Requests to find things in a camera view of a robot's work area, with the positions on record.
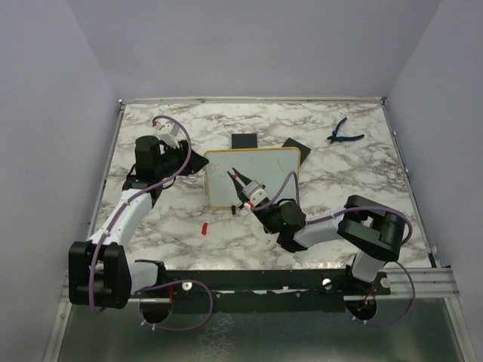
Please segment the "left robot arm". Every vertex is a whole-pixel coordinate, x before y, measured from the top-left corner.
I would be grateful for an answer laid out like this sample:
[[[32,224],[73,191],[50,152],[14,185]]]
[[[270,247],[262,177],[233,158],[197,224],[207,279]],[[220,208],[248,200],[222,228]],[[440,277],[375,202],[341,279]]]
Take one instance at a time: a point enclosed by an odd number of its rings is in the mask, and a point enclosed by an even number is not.
[[[135,162],[122,194],[105,223],[86,241],[69,248],[69,301],[93,310],[124,308],[143,290],[152,298],[166,291],[161,262],[129,262],[125,250],[138,226],[155,206],[167,182],[198,173],[208,159],[192,150],[188,140],[165,141],[156,136],[136,140]]]

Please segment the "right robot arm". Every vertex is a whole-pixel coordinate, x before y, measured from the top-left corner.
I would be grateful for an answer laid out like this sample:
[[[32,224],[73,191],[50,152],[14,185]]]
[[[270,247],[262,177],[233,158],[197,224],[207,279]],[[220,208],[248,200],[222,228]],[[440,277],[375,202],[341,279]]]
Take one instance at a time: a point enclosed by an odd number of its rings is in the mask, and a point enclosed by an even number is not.
[[[397,262],[401,247],[408,242],[413,226],[408,217],[391,207],[360,195],[347,198],[341,210],[318,219],[307,219],[300,206],[300,193],[295,198],[282,198],[281,192],[291,171],[273,198],[265,186],[239,173],[228,172],[241,206],[261,223],[265,233],[276,235],[277,243],[289,253],[308,250],[317,244],[342,238],[358,248],[347,275],[346,285],[363,295],[374,285],[381,268]]]

